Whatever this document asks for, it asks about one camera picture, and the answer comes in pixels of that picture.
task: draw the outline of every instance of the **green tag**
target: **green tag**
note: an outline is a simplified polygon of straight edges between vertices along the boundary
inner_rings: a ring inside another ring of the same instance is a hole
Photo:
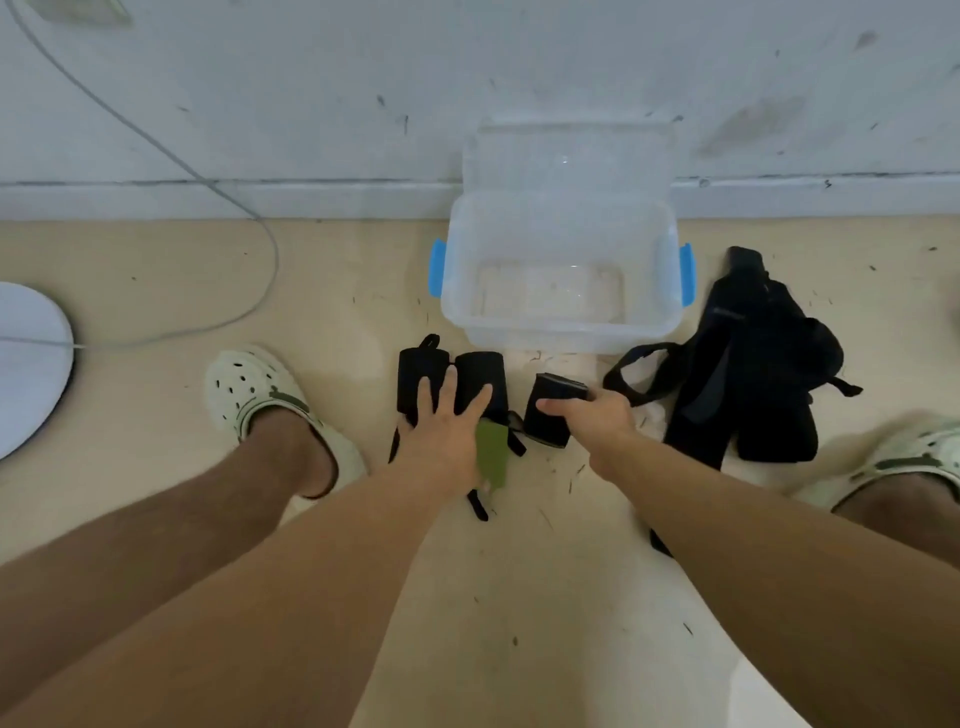
[[[507,483],[507,435],[510,430],[505,425],[481,420],[477,423],[477,468],[480,475],[490,483],[492,491]]]

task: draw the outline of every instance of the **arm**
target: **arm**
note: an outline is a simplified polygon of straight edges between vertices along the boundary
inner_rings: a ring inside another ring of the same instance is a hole
[[[616,393],[539,406],[566,417],[593,469],[813,726],[960,724],[957,570],[641,436]]]
[[[0,726],[346,726],[420,542],[478,479],[489,385],[455,417],[456,370],[436,413],[425,383],[393,464],[94,650]]]

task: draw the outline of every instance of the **gray cable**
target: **gray cable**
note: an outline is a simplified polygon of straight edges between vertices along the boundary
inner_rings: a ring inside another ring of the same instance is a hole
[[[197,172],[193,167],[179,158],[176,154],[167,149],[159,140],[154,138],[147,132],[144,132],[140,127],[134,124],[130,119],[124,116],[122,113],[114,109],[110,104],[104,101],[102,98],[97,96],[93,91],[91,91],[83,81],[74,76],[62,63],[60,63],[53,54],[47,50],[46,46],[40,42],[40,39],[34,35],[34,32],[30,29],[30,26],[27,25],[26,20],[24,20],[23,15],[20,14],[20,11],[16,8],[16,5],[13,3],[13,0],[4,0],[7,5],[7,9],[10,11],[11,16],[13,17],[13,22],[16,23],[16,26],[20,29],[20,32],[23,33],[24,37],[30,41],[30,44],[37,49],[43,58],[45,58],[54,68],[56,68],[63,78],[69,81],[73,86],[75,86],[79,91],[81,91],[90,101],[96,104],[98,107],[106,111],[110,116],[123,124],[127,129],[135,133],[137,136],[142,138],[148,144],[153,146],[158,152],[163,154],[165,157],[170,159],[174,164],[176,164],[180,169],[186,172],[194,180],[202,184],[204,187],[209,189],[215,195],[222,197],[224,200],[229,202],[231,205],[242,210],[244,214],[250,217],[255,223],[257,223],[264,232],[267,233],[267,237],[270,238],[270,244],[274,249],[274,270],[270,274],[270,280],[267,282],[266,288],[263,289],[263,293],[260,298],[257,299],[256,303],[244,310],[242,313],[233,316],[232,318],[226,319],[225,321],[220,321],[216,324],[208,324],[206,326],[192,327],[192,328],[179,328],[173,331],[164,331],[163,333],[157,334],[155,336],[149,336],[143,339],[133,339],[132,341],[114,341],[114,342],[103,342],[97,344],[74,344],[69,341],[47,341],[44,339],[30,339],[23,338],[19,336],[0,336],[0,341],[7,341],[17,344],[39,344],[40,346],[48,347],[66,347],[70,349],[91,349],[91,350],[102,350],[102,349],[133,349],[136,347],[147,346],[148,344],[155,344],[159,341],[166,341],[168,339],[179,339],[182,336],[192,336],[198,333],[207,333],[208,331],[215,331],[218,328],[228,327],[231,324],[236,324],[238,321],[241,321],[252,313],[257,311],[260,306],[270,298],[271,291],[274,288],[274,283],[276,282],[276,275],[280,270],[280,246],[276,243],[276,238],[274,237],[273,232],[267,226],[266,221],[260,217],[260,215],[251,207],[244,205],[239,200],[235,199],[231,195],[224,192],[220,187],[217,186],[216,182],[209,180],[204,177],[202,174]]]

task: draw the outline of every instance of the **plastic container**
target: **plastic container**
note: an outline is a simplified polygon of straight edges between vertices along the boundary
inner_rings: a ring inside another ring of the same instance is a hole
[[[481,129],[431,293],[484,349],[623,353],[692,301],[693,259],[663,201],[668,125]]]

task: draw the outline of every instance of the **wall stain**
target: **wall stain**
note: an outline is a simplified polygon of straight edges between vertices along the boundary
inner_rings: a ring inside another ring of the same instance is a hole
[[[806,98],[760,99],[744,107],[710,135],[697,149],[699,157],[721,157],[767,136],[785,132],[804,111]]]
[[[877,38],[879,38],[879,36],[876,34],[876,31],[864,31],[857,38],[856,45],[853,46],[853,51],[856,52],[872,46],[876,43]]]

